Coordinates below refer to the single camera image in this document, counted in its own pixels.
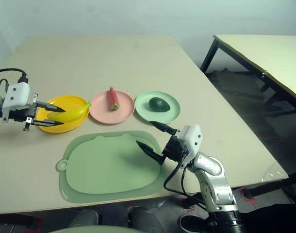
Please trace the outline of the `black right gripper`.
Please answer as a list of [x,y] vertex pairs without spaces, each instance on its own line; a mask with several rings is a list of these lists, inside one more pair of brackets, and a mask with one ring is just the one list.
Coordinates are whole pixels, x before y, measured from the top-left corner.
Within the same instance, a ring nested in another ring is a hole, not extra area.
[[155,160],[161,166],[163,165],[166,158],[169,158],[175,162],[179,162],[181,159],[186,157],[188,154],[188,148],[184,141],[179,139],[179,130],[171,128],[167,124],[160,123],[158,121],[150,121],[150,124],[158,130],[170,134],[171,137],[162,151],[162,156],[155,153],[154,150],[145,143],[136,140],[137,145],[146,155]]

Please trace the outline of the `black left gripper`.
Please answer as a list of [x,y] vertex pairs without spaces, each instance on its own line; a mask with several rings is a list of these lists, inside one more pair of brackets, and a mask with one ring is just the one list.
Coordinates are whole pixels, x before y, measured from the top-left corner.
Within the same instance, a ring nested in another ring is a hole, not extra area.
[[52,127],[52,126],[63,125],[64,123],[55,121],[55,120],[48,120],[48,119],[44,119],[43,121],[36,120],[37,107],[43,108],[51,112],[65,112],[64,109],[54,104],[36,101],[37,97],[38,97],[38,94],[34,94],[32,105],[28,106],[25,109],[10,110],[9,119],[12,119],[17,122],[25,121],[25,127],[23,131],[29,131],[31,125],[41,126],[41,127]]

